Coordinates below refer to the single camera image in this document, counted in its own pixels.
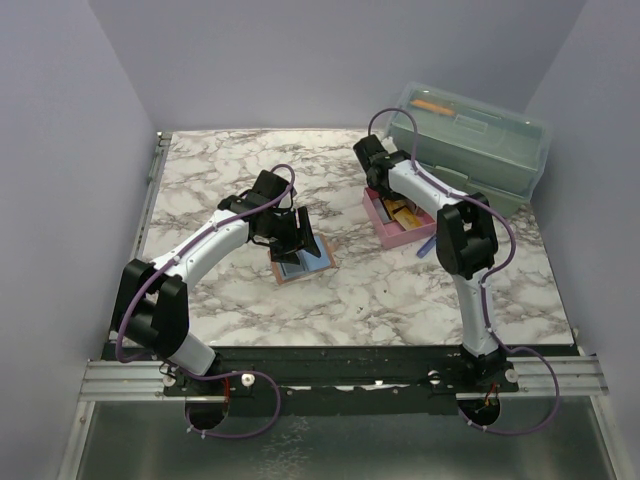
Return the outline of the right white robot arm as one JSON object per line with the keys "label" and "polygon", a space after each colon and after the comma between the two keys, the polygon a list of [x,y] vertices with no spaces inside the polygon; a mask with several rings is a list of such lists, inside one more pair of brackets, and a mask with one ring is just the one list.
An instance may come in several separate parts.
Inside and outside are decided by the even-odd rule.
{"label": "right white robot arm", "polygon": [[496,380],[505,354],[491,326],[491,286],[498,241],[493,217],[481,195],[467,197],[424,171],[403,151],[388,152],[373,134],[353,147],[367,185],[385,199],[409,200],[436,221],[436,254],[452,275],[463,323],[460,379],[480,392]]}

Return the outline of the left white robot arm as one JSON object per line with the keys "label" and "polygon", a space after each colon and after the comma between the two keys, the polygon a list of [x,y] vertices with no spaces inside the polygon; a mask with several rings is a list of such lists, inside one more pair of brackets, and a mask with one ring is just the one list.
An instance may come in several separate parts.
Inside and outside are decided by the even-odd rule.
{"label": "left white robot arm", "polygon": [[190,332],[191,290],[227,255],[248,242],[269,250],[271,261],[297,265],[306,252],[320,257],[308,211],[294,207],[293,177],[263,170],[253,186],[224,198],[207,222],[179,246],[156,259],[131,260],[123,269],[113,310],[116,358],[130,362],[129,339],[186,371],[201,395],[222,380],[214,350]]}

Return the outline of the tan leather card holder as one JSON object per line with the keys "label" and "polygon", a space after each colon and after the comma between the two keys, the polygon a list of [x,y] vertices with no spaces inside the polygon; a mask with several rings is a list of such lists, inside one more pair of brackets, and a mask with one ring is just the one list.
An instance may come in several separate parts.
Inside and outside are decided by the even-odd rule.
{"label": "tan leather card holder", "polygon": [[294,278],[288,281],[284,281],[281,277],[281,273],[278,267],[279,263],[275,263],[275,262],[271,263],[272,271],[278,285],[290,283],[292,281],[304,278],[311,274],[320,273],[325,270],[336,267],[336,262],[333,257],[333,249],[330,246],[330,244],[327,242],[326,237],[324,235],[316,235],[315,240],[321,251],[320,258],[316,258],[303,250],[298,251],[298,256],[300,258],[301,264],[304,265],[307,270],[307,272],[302,276],[299,276],[297,278]]}

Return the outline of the black gold credit card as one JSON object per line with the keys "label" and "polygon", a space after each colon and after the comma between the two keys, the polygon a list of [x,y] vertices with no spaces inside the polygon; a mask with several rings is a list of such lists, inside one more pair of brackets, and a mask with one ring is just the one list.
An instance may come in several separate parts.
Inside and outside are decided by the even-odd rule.
{"label": "black gold credit card", "polygon": [[302,264],[279,263],[278,267],[284,281],[297,278],[307,272],[305,266]]}

